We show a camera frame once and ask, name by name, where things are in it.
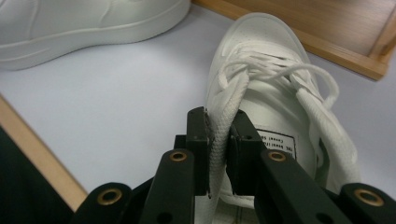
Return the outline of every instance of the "brass grommet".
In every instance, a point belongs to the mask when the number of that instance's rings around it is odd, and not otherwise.
[[[285,161],[286,160],[286,156],[280,152],[270,152],[270,153],[268,153],[268,156],[273,161]]]
[[[181,151],[176,151],[170,156],[172,161],[184,161],[187,159],[187,154]]]
[[[355,196],[364,203],[380,207],[384,205],[384,200],[378,194],[367,189],[355,189]]]
[[[116,203],[121,196],[122,192],[119,189],[105,189],[98,195],[97,202],[101,205],[111,205]]]

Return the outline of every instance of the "white table surface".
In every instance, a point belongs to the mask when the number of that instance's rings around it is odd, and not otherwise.
[[[186,132],[187,112],[205,104],[209,67],[232,22],[193,6],[177,27],[144,42],[0,70],[0,93],[85,190],[135,188]],[[340,86],[333,112],[358,148],[362,182],[396,199],[396,54],[377,82],[309,57]]]

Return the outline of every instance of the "shoe sole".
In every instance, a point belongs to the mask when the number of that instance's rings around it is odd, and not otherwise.
[[[155,17],[130,24],[47,35],[0,46],[0,68],[20,70],[45,63],[72,51],[97,45],[127,44],[160,35],[187,15],[191,2],[181,0]]]

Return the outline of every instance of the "white sneaker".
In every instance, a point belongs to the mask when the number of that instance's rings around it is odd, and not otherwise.
[[[325,99],[314,74],[329,87]],[[345,183],[359,182],[356,149],[331,111],[337,96],[332,76],[309,63],[303,46],[283,21],[262,13],[236,21],[210,69],[206,107],[215,136],[210,155],[212,199],[197,199],[196,223],[235,221],[235,214],[225,218],[223,208],[214,217],[219,197],[254,208],[253,197],[233,195],[224,175],[228,133],[238,109],[247,113],[269,149],[289,152],[321,186],[338,192]]]
[[[0,67],[23,69],[94,45],[159,35],[190,0],[0,0]]]

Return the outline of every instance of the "wooden tray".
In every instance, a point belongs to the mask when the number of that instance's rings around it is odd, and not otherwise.
[[[379,80],[396,45],[395,0],[192,0],[233,20],[249,12],[279,17],[305,49]]]
[[[88,193],[0,94],[0,126],[75,212]]]

